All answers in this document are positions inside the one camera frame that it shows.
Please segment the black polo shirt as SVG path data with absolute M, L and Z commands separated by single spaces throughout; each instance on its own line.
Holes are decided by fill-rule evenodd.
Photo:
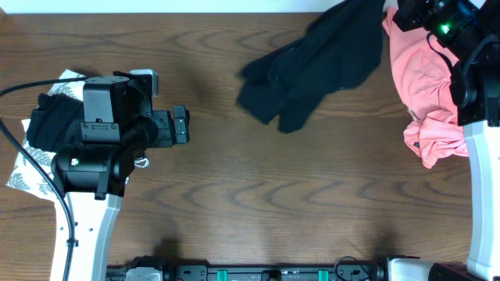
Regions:
M 328 94 L 361 85 L 381 60 L 383 0 L 343 1 L 296 41 L 247 64 L 237 103 L 278 130 L 300 130 Z

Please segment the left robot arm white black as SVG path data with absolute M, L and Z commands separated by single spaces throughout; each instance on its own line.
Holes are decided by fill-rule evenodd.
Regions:
M 189 141 L 183 106 L 155 111 L 159 78 L 151 69 L 90 77 L 83 86 L 81 140 L 52 159 L 65 206 L 56 210 L 52 280 L 103 280 L 126 180 L 149 148 Z

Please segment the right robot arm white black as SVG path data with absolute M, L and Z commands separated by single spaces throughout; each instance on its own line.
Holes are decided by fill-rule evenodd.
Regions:
M 497 280 L 499 278 L 499 3 L 400 1 L 395 23 L 424 28 L 458 62 L 450 67 L 451 96 L 469 151 L 473 226 L 465 265 L 396 258 L 387 279 Z

